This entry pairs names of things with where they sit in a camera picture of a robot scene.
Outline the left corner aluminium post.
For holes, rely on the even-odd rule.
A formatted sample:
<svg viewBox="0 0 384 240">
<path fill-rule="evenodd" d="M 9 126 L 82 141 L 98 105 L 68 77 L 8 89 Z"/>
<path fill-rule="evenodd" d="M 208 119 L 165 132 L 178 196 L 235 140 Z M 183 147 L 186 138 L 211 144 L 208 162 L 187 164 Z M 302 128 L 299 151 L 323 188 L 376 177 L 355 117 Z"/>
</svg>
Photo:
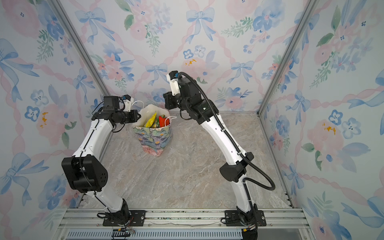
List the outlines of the left corner aluminium post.
<svg viewBox="0 0 384 240">
<path fill-rule="evenodd" d="M 64 30 L 68 35 L 70 36 L 71 40 L 74 43 L 75 49 L 77 50 L 78 54 L 80 55 L 81 60 L 83 61 L 85 67 L 90 72 L 91 76 L 94 79 L 94 82 L 101 90 L 102 94 L 104 96 L 107 96 L 110 94 L 109 90 L 107 89 L 107 86 L 104 84 L 103 80 L 101 79 L 96 66 L 94 65 L 91 56 L 89 55 L 87 49 L 85 48 L 84 44 L 81 41 L 80 35 L 76 31 L 72 21 L 70 20 L 68 14 L 66 13 L 63 5 L 60 1 L 53 0 L 48 1 L 48 4 L 52 8 L 53 12 L 57 15 L 60 23 L 63 25 Z"/>
</svg>

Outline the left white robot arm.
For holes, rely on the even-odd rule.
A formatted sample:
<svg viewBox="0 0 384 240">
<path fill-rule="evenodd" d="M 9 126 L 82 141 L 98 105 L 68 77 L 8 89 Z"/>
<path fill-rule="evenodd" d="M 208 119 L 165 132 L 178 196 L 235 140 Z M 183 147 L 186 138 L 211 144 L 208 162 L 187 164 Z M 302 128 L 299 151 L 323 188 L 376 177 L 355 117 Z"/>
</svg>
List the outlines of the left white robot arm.
<svg viewBox="0 0 384 240">
<path fill-rule="evenodd" d="M 71 157 L 62 161 L 62 168 L 71 189 L 99 201 L 105 212 L 99 213 L 98 217 L 119 226 L 130 224 L 133 217 L 126 200 L 109 186 L 109 174 L 100 162 L 100 156 L 116 124 L 135 123 L 140 118 L 137 110 L 96 112 L 80 147 Z"/>
</svg>

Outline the yellow snack packet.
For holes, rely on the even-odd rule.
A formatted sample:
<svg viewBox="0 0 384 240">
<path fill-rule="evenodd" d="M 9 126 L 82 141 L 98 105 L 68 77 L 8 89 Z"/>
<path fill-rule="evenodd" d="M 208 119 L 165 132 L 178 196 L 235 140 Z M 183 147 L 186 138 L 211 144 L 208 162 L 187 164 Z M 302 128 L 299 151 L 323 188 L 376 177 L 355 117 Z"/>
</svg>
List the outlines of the yellow snack packet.
<svg viewBox="0 0 384 240">
<path fill-rule="evenodd" d="M 145 128 L 151 128 L 154 120 L 157 118 L 157 113 L 155 112 L 149 119 L 148 121 L 145 123 L 144 127 Z"/>
</svg>

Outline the floral paper gift bag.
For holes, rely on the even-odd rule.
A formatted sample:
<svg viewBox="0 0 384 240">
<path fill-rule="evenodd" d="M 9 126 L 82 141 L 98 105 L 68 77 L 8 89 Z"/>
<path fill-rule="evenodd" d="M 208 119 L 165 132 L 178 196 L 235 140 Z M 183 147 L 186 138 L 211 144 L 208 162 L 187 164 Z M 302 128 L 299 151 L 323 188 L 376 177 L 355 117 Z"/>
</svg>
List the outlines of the floral paper gift bag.
<svg viewBox="0 0 384 240">
<path fill-rule="evenodd" d="M 155 112 L 157 113 L 157 117 L 163 115 L 170 117 L 170 125 L 163 128 L 145 128 L 145 123 Z M 135 136 L 146 153 L 158 157 L 163 153 L 164 149 L 172 139 L 172 121 L 177 117 L 171 116 L 169 111 L 152 104 L 141 109 L 139 114 L 141 115 L 141 118 L 133 124 Z"/>
</svg>

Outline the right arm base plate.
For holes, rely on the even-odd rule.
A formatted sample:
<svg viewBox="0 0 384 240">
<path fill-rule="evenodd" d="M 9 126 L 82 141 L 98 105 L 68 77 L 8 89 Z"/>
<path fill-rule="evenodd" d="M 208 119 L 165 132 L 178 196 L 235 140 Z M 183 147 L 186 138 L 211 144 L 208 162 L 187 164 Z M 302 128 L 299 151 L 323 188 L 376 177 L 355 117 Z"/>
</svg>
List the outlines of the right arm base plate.
<svg viewBox="0 0 384 240">
<path fill-rule="evenodd" d="M 221 223 L 227 227 L 251 227 L 254 224 L 265 227 L 267 225 L 266 217 L 261 210 L 256 210 L 255 214 L 253 211 L 243 213 L 240 210 L 226 210 Z"/>
</svg>

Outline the front aluminium base frame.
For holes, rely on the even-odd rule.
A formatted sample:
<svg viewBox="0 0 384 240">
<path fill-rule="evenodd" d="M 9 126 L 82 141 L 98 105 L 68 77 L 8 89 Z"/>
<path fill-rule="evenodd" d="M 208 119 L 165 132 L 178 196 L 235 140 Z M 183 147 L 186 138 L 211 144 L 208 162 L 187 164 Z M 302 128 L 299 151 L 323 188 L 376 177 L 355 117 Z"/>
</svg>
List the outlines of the front aluminium base frame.
<svg viewBox="0 0 384 240">
<path fill-rule="evenodd" d="M 66 211 L 54 240 L 313 240 L 301 209 L 262 209 L 262 226 L 248 231 L 225 209 L 133 209 L 127 227 L 105 226 L 100 209 Z"/>
</svg>

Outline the right corner aluminium post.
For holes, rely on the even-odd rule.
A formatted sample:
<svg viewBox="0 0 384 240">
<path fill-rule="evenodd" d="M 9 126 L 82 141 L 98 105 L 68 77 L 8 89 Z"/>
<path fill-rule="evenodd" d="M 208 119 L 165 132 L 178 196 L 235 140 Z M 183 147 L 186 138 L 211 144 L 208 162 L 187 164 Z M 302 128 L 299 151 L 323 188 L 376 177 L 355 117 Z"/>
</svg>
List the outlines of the right corner aluminium post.
<svg viewBox="0 0 384 240">
<path fill-rule="evenodd" d="M 269 87 L 267 88 L 267 92 L 263 98 L 263 101 L 258 109 L 258 117 L 263 115 L 263 112 L 267 109 L 268 101 L 270 97 L 272 96 L 275 87 L 279 83 L 280 77 L 283 74 L 283 71 L 285 70 L 285 67 L 288 65 L 292 55 L 294 54 L 294 51 L 297 48 L 298 41 L 301 38 L 301 35 L 303 34 L 305 28 L 307 27 L 310 18 L 314 14 L 314 10 L 316 8 L 316 5 L 318 4 L 318 1 L 316 0 L 310 0 L 308 1 L 306 7 L 304 8 L 303 14 L 300 18 L 300 21 L 298 25 L 295 28 L 295 31 L 293 32 L 292 39 L 287 45 L 287 48 L 282 56 L 282 61 L 279 65 L 279 67 L 276 70 L 276 73 L 274 77 L 271 80 L 271 83 Z"/>
</svg>

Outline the green Fox's candy bag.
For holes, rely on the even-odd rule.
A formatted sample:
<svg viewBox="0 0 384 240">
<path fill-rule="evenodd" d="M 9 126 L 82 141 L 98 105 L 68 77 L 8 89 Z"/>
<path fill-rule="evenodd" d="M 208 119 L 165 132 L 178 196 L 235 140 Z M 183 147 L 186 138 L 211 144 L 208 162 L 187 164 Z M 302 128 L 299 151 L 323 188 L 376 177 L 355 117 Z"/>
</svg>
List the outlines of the green Fox's candy bag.
<svg viewBox="0 0 384 240">
<path fill-rule="evenodd" d="M 153 122 L 151 128 L 159 128 L 159 127 L 160 127 L 160 118 L 157 117 L 157 118 L 154 120 L 154 122 Z"/>
</svg>

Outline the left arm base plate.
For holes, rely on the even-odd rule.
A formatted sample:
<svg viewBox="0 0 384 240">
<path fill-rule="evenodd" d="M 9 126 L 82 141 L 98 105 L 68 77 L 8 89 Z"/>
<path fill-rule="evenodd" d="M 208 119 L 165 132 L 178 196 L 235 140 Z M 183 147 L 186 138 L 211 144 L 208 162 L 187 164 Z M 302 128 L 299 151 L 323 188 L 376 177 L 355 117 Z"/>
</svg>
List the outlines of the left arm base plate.
<svg viewBox="0 0 384 240">
<path fill-rule="evenodd" d="M 104 227 L 142 227 L 146 219 L 145 210 L 130 210 L 127 214 L 122 213 L 102 213 L 98 216 L 103 219 Z"/>
</svg>

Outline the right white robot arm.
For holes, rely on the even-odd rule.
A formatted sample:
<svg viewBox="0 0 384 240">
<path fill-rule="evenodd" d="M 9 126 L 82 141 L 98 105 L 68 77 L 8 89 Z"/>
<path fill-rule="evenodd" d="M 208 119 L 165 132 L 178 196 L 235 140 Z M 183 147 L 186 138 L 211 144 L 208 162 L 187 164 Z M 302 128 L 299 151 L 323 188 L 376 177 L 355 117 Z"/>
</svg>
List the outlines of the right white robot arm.
<svg viewBox="0 0 384 240">
<path fill-rule="evenodd" d="M 163 97 L 166 109 L 178 108 L 180 111 L 186 111 L 190 118 L 197 121 L 214 139 L 226 159 L 220 173 L 232 186 L 240 221 L 245 226 L 256 225 L 256 210 L 247 184 L 243 181 L 247 165 L 243 158 L 249 155 L 232 138 L 213 102 L 204 100 L 200 93 L 193 97 L 183 97 L 181 94 L 173 95 L 172 92 L 167 92 Z"/>
</svg>

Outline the small red snack packet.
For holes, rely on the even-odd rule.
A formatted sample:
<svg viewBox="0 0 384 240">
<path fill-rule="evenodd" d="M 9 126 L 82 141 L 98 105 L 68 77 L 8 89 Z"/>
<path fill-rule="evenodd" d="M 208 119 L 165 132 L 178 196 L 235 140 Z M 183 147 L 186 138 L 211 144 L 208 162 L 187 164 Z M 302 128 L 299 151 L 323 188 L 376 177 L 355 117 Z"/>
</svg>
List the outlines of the small red snack packet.
<svg viewBox="0 0 384 240">
<path fill-rule="evenodd" d="M 170 123 L 171 123 L 170 117 L 166 117 L 165 115 L 159 116 L 159 127 L 160 128 L 166 127 L 166 126 L 170 125 Z"/>
</svg>

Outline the corner aluminium post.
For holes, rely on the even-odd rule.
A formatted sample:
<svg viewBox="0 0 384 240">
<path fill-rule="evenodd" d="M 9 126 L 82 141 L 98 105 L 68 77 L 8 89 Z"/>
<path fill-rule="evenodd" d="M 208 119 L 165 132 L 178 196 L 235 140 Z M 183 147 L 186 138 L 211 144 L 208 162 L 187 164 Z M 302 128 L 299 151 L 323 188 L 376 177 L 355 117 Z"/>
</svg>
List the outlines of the corner aluminium post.
<svg viewBox="0 0 384 240">
<path fill-rule="evenodd" d="M 271 80 L 271 83 L 269 87 L 267 88 L 267 92 L 263 98 L 263 101 L 258 109 L 258 117 L 263 115 L 263 112 L 267 109 L 268 101 L 270 97 L 272 96 L 275 87 L 279 83 L 280 77 L 283 74 L 283 71 L 285 70 L 285 67 L 288 65 L 292 55 L 294 54 L 294 51 L 297 48 L 298 41 L 301 38 L 301 35 L 303 34 L 305 28 L 307 27 L 310 18 L 314 14 L 314 10 L 316 8 L 316 5 L 318 4 L 318 1 L 316 0 L 310 0 L 308 1 L 306 7 L 304 8 L 303 14 L 300 18 L 300 21 L 298 25 L 295 28 L 295 31 L 293 32 L 292 39 L 287 45 L 287 48 L 282 56 L 282 61 L 279 65 L 279 67 L 276 70 L 276 73 L 274 77 Z"/>
<path fill-rule="evenodd" d="M 103 80 L 101 79 L 96 66 L 94 65 L 91 56 L 89 55 L 87 49 L 85 48 L 84 44 L 81 41 L 80 35 L 76 31 L 72 21 L 70 20 L 68 14 L 66 13 L 63 5 L 60 1 L 53 0 L 48 1 L 48 4 L 52 8 L 53 12 L 57 15 L 60 23 L 63 25 L 64 30 L 68 35 L 70 36 L 71 40 L 74 43 L 75 49 L 77 50 L 78 54 L 80 55 L 81 60 L 83 61 L 85 67 L 90 72 L 91 76 L 94 79 L 94 82 L 101 90 L 102 94 L 104 96 L 107 96 L 110 94 L 109 90 L 107 89 L 107 86 L 104 84 Z"/>
</svg>

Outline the back aluminium floor rail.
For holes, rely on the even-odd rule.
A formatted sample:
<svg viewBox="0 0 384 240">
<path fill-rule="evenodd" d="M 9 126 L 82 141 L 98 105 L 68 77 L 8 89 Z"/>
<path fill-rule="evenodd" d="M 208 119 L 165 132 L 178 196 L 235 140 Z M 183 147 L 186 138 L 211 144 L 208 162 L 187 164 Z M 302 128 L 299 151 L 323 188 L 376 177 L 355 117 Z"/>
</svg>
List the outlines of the back aluminium floor rail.
<svg viewBox="0 0 384 240">
<path fill-rule="evenodd" d="M 180 110 L 170 110 L 170 113 L 180 113 Z M 257 114 L 257 111 L 219 111 L 221 115 L 223 114 Z"/>
</svg>

